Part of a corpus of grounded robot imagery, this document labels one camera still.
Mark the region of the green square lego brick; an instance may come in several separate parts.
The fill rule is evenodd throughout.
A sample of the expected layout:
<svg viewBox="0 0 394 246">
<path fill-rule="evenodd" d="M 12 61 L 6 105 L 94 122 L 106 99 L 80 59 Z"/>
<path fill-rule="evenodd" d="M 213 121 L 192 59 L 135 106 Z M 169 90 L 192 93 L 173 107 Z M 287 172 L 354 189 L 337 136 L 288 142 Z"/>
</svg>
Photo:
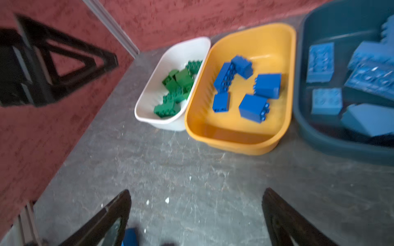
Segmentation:
<svg viewBox="0 0 394 246">
<path fill-rule="evenodd" d="M 176 82 L 184 89 L 191 90 L 194 84 L 194 79 L 193 75 L 190 73 L 190 71 L 185 68 L 175 74 L 175 80 Z"/>
</svg>

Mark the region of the white plastic bin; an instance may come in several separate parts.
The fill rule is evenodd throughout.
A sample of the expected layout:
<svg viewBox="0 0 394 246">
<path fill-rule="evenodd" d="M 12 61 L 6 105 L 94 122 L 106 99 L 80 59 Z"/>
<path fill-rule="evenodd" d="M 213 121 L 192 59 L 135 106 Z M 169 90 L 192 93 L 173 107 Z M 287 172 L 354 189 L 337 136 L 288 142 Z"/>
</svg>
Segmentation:
<svg viewBox="0 0 394 246">
<path fill-rule="evenodd" d="M 163 102 L 163 96 L 168 93 L 162 80 L 169 72 L 173 69 L 184 69 L 188 61 L 201 60 L 204 63 L 210 48 L 211 40 L 206 36 L 183 41 L 169 48 L 159 60 L 136 103 L 134 109 L 136 119 L 162 130 L 186 130 L 185 114 L 190 98 L 180 103 L 180 111 L 173 117 L 160 118 L 153 110 L 156 105 Z"/>
</svg>

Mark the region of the yellow plastic bin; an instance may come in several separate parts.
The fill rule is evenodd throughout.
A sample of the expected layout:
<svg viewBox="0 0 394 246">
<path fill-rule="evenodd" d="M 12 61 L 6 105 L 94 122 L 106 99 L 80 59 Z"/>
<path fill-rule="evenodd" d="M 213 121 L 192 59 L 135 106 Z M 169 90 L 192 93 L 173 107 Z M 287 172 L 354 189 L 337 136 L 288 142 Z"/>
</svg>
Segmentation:
<svg viewBox="0 0 394 246">
<path fill-rule="evenodd" d="M 292 116 L 297 33 L 293 26 L 273 23 L 230 34 L 210 49 L 186 109 L 187 133 L 211 147 L 247 155 L 270 152 L 289 128 Z M 214 80 L 222 65 L 240 55 L 252 62 L 255 75 L 282 75 L 280 96 L 269 101 L 260 124 L 242 118 L 239 105 L 253 93 L 254 78 L 236 76 L 230 88 L 229 111 L 212 109 Z"/>
</svg>

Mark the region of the green studded lego brick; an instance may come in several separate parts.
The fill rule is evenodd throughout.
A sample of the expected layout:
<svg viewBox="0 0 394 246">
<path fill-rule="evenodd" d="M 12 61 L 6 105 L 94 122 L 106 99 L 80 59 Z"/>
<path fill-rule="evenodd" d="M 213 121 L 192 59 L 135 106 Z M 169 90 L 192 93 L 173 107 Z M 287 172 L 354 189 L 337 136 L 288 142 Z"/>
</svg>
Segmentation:
<svg viewBox="0 0 394 246">
<path fill-rule="evenodd" d="M 191 75 L 197 75 L 201 65 L 202 65 L 201 60 L 192 60 L 187 63 L 186 69 L 189 71 Z"/>
</svg>

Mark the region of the dark green lego brick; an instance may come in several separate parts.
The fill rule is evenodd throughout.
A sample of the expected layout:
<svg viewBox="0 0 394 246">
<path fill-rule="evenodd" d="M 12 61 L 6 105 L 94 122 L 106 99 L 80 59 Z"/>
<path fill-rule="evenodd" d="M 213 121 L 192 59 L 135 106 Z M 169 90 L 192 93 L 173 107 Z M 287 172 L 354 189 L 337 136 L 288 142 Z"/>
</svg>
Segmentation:
<svg viewBox="0 0 394 246">
<path fill-rule="evenodd" d="M 181 107 L 174 101 L 169 101 L 165 104 L 157 105 L 154 108 L 154 113 L 160 118 L 172 117 L 179 113 Z"/>
</svg>

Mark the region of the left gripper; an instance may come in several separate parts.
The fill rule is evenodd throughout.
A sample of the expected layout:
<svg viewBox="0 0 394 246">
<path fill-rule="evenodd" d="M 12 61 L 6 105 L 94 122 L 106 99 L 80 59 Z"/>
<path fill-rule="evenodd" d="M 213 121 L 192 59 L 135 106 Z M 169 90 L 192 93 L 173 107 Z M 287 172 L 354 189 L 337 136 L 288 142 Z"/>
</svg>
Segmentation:
<svg viewBox="0 0 394 246">
<path fill-rule="evenodd" d="M 1 29 L 1 107 L 42 107 L 118 67 L 117 56 L 27 16 Z"/>
</svg>

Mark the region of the light blue long lego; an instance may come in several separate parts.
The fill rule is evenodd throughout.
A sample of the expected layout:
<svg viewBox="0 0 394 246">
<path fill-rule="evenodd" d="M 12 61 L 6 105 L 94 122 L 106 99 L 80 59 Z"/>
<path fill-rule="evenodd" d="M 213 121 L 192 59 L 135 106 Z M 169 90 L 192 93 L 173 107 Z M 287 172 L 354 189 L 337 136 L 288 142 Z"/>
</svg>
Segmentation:
<svg viewBox="0 0 394 246">
<path fill-rule="evenodd" d="M 344 86 L 394 100 L 394 66 L 375 61 L 359 63 Z"/>
</svg>

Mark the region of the light blue sloped lego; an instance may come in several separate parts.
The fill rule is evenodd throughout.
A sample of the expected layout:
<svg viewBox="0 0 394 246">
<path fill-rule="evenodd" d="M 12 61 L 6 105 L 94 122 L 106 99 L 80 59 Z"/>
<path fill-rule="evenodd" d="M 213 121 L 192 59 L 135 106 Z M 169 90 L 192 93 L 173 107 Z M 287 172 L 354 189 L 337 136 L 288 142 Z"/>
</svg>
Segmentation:
<svg viewBox="0 0 394 246">
<path fill-rule="evenodd" d="M 341 124 L 369 137 L 394 134 L 394 109 L 373 104 L 350 105 L 342 114 Z"/>
</svg>

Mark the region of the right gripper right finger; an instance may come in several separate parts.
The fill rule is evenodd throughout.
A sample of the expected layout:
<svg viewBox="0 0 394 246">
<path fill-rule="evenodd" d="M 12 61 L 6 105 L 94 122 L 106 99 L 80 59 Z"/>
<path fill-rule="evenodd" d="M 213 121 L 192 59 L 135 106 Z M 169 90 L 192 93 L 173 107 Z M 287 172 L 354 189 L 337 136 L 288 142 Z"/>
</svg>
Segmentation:
<svg viewBox="0 0 394 246">
<path fill-rule="evenodd" d="M 272 188 L 263 195 L 262 209 L 273 246 L 335 246 Z"/>
</svg>

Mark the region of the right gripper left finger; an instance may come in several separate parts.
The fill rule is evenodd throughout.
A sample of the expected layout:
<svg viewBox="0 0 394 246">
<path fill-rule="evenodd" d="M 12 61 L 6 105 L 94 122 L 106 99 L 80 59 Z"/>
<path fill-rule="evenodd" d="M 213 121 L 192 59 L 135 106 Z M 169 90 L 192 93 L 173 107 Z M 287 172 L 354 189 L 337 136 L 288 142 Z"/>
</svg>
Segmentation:
<svg viewBox="0 0 394 246">
<path fill-rule="evenodd" d="M 125 236 L 131 204 L 129 191 L 123 190 L 61 245 L 120 246 Z"/>
</svg>

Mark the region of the dark teal plastic bin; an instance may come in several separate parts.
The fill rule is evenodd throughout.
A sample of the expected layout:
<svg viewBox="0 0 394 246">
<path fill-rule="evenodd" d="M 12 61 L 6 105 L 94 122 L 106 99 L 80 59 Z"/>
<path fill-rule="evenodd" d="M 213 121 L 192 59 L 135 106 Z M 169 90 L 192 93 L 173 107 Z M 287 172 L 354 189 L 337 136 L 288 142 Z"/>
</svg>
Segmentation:
<svg viewBox="0 0 394 246">
<path fill-rule="evenodd" d="M 297 42 L 293 115 L 301 136 L 315 149 L 375 165 L 394 164 L 394 138 L 369 138 L 345 129 L 340 116 L 313 115 L 312 92 L 318 88 L 340 88 L 343 106 L 369 103 L 392 107 L 393 101 L 345 87 L 350 76 L 347 65 L 362 41 L 378 41 L 380 27 L 393 15 L 393 1 L 330 1 L 302 21 Z M 307 64 L 312 45 L 334 44 L 334 74 L 329 83 L 308 83 Z"/>
</svg>

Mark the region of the dark blue lego brick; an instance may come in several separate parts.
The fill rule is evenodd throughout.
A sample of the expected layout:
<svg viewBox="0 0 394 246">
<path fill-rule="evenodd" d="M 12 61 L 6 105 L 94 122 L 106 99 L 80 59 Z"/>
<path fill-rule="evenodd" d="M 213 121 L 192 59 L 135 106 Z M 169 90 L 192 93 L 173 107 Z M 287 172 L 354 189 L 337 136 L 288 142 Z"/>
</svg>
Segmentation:
<svg viewBox="0 0 394 246">
<path fill-rule="evenodd" d="M 228 91 L 234 76 L 236 75 L 236 67 L 231 62 L 223 64 L 218 76 L 214 81 L 214 87 L 218 93 L 224 93 Z"/>
</svg>

